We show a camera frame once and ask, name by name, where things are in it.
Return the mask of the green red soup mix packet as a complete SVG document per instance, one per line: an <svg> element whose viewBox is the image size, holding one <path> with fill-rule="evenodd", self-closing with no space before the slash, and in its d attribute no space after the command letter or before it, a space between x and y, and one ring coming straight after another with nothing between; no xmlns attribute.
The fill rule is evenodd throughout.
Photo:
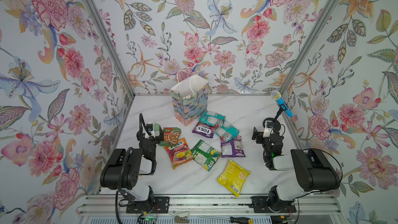
<svg viewBox="0 0 398 224"><path fill-rule="evenodd" d="M170 147L178 143L180 140L181 129L177 127L164 128L163 140L159 143L160 146Z"/></svg>

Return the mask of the orange Fox's fruits candy bag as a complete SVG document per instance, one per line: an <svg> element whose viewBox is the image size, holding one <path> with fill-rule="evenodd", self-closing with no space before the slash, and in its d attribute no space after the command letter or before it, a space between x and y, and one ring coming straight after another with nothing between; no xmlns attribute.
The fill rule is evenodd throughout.
<svg viewBox="0 0 398 224"><path fill-rule="evenodd" d="M170 158L173 170L176 170L177 167L193 159L193 154L185 138L178 140L177 143L172 146L164 148Z"/></svg>

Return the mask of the purple snack packet back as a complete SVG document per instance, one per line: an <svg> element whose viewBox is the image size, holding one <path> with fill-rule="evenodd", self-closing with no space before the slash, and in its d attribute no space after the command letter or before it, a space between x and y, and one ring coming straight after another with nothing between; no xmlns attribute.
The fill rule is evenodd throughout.
<svg viewBox="0 0 398 224"><path fill-rule="evenodd" d="M235 138L224 141L221 140L222 158L244 158L245 153L243 150L243 144L241 141L241 136L238 135Z"/></svg>

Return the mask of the yellow snack bag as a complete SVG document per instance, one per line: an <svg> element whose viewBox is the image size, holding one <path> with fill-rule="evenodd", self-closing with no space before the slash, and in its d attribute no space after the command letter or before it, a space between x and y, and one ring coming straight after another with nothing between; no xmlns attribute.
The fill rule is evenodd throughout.
<svg viewBox="0 0 398 224"><path fill-rule="evenodd" d="M234 196L239 197L243 185L250 174L250 171L229 159L224 172L217 178L217 182L229 190Z"/></svg>

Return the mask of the floral paper gift bag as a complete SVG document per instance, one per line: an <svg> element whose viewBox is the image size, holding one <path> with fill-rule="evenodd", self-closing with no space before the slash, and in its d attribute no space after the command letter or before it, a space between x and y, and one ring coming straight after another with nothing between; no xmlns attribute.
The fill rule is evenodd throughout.
<svg viewBox="0 0 398 224"><path fill-rule="evenodd" d="M171 88L175 118L190 125L207 111L209 82L198 75L179 80Z"/></svg>

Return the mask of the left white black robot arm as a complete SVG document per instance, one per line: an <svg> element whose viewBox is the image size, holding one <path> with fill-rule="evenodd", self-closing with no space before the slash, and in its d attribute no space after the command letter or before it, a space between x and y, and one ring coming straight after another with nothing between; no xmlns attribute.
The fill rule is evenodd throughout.
<svg viewBox="0 0 398 224"><path fill-rule="evenodd" d="M139 148L115 149L101 172L100 185L116 191L127 200L127 206L137 211L153 208L153 190L139 180L140 175L153 175L157 166L156 148L164 138L157 123L140 127Z"/></svg>

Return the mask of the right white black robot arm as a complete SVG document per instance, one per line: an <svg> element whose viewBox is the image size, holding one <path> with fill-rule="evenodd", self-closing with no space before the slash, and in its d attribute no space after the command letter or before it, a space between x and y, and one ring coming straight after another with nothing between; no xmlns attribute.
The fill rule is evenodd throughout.
<svg viewBox="0 0 398 224"><path fill-rule="evenodd" d="M275 185L268 193L261 207L278 213L287 210L296 199L314 192L336 190L342 177L333 169L321 149L291 149L283 154L283 139L279 132L265 128L264 131L253 129L252 140L263 147L265 166L271 171L288 171L293 178Z"/></svg>

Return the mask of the green Fox's candy bag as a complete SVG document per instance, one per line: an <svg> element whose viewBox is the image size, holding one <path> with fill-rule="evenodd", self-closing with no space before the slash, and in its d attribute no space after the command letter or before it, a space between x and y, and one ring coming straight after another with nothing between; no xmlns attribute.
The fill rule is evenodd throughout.
<svg viewBox="0 0 398 224"><path fill-rule="evenodd" d="M193 160L203 167L206 171L210 171L222 153L212 146L199 140L197 144L191 149Z"/></svg>

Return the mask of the purple Fox's berries candy bag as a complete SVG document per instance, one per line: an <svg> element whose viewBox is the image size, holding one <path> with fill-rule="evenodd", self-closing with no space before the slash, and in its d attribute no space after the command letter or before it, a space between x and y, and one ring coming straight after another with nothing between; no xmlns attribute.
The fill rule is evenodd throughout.
<svg viewBox="0 0 398 224"><path fill-rule="evenodd" d="M214 137L215 129L216 129L215 126L211 126L199 121L192 130L192 133L201 135L205 138L212 139Z"/></svg>

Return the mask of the lower teal snack packet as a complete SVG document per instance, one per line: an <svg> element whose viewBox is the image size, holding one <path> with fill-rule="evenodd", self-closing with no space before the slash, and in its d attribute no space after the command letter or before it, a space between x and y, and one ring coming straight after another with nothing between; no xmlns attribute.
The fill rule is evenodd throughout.
<svg viewBox="0 0 398 224"><path fill-rule="evenodd" d="M223 142L228 142L240 134L240 130L231 123L225 121L221 126L215 129L215 133Z"/></svg>

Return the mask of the teal snack packet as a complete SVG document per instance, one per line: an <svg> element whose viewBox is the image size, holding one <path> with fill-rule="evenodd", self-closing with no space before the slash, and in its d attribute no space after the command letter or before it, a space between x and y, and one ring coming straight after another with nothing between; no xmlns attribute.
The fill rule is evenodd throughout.
<svg viewBox="0 0 398 224"><path fill-rule="evenodd" d="M240 130L231 123L225 121L221 126L215 129L215 133L223 142L228 142L240 134Z"/></svg>
<svg viewBox="0 0 398 224"><path fill-rule="evenodd" d="M200 117L200 122L209 126L219 127L225 121L225 116L212 111L205 111Z"/></svg>

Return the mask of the blue microphone on stand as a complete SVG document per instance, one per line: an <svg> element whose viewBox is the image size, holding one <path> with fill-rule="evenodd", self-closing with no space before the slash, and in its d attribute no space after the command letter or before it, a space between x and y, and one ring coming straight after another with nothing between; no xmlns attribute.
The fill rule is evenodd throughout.
<svg viewBox="0 0 398 224"><path fill-rule="evenodd" d="M266 118L263 121L263 126L267 127L267 128L275 129L278 125L280 125L277 123L278 123L278 118L282 114L282 112L286 112L287 116L290 118L293 117L293 114L292 114L291 110L289 109L289 107L287 106L287 103L282 98L282 94L279 91L277 91L277 90L272 91L271 98L276 101L279 109L274 118Z"/></svg>

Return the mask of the upper teal snack packet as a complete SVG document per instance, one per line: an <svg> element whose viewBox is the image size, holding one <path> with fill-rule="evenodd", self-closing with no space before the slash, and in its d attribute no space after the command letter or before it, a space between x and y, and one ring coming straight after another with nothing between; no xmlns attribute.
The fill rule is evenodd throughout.
<svg viewBox="0 0 398 224"><path fill-rule="evenodd" d="M200 122L209 126L219 127L225 121L225 116L212 111L205 111L200 117Z"/></svg>

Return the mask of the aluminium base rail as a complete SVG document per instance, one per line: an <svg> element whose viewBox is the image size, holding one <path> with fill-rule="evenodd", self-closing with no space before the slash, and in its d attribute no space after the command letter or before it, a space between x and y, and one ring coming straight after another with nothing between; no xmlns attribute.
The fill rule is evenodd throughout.
<svg viewBox="0 0 398 224"><path fill-rule="evenodd" d="M331 195L308 195L290 203L281 211L272 211L266 206L265 195L156 195L153 214L177 215L340 215L341 209Z"/></svg>

